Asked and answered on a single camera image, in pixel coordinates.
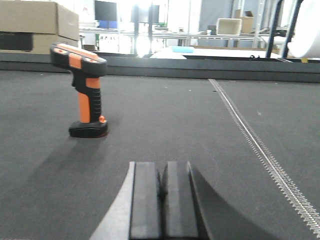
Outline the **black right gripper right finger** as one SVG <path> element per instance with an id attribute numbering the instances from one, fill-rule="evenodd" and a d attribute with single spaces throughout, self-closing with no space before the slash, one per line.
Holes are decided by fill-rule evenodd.
<path id="1" fill-rule="evenodd" d="M 275 240 L 222 198 L 190 162 L 169 161 L 162 176 L 166 240 Z"/>

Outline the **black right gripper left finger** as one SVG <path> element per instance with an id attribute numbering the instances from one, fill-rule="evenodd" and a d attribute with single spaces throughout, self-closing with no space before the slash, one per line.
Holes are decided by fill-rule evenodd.
<path id="1" fill-rule="evenodd" d="M 130 162 L 111 206 L 91 240 L 159 240 L 159 174 L 153 162 Z"/>

